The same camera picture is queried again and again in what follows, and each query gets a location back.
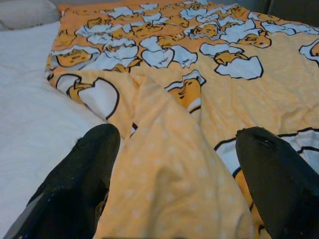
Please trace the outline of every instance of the mattress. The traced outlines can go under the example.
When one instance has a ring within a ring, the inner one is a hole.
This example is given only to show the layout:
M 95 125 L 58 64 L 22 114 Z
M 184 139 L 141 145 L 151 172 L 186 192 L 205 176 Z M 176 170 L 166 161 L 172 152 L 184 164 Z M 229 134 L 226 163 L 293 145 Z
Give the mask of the mattress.
M 59 27 L 0 33 L 0 238 L 76 140 L 105 122 L 43 76 Z

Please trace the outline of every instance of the pillow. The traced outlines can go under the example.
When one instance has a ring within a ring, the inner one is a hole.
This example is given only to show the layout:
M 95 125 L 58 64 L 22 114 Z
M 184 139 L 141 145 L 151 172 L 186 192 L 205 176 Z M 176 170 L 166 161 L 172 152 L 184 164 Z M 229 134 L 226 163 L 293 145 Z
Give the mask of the pillow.
M 27 28 L 59 20 L 49 0 L 9 0 L 0 2 L 0 30 Z

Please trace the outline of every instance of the wrinkled blanket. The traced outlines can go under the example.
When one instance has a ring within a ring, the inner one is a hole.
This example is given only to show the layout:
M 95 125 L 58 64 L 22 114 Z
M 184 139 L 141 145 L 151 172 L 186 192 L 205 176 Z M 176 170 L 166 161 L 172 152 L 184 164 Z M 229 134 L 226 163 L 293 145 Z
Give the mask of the wrinkled blanket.
M 48 81 L 125 140 L 95 237 L 270 238 L 235 135 L 265 127 L 319 172 L 319 29 L 206 0 L 59 10 Z

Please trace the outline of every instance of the bed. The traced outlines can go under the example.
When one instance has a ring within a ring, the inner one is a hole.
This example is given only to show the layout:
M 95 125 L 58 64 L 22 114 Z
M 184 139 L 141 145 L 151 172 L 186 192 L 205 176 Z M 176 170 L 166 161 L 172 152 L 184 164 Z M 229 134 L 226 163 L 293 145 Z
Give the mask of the bed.
M 269 238 L 235 135 L 265 127 L 319 172 L 319 29 L 204 0 L 59 10 L 1 33 L 0 232 L 107 120 L 125 145 L 96 238 Z
M 76 140 L 103 123 L 56 92 L 43 76 L 59 26 L 55 22 L 0 33 L 1 238 Z

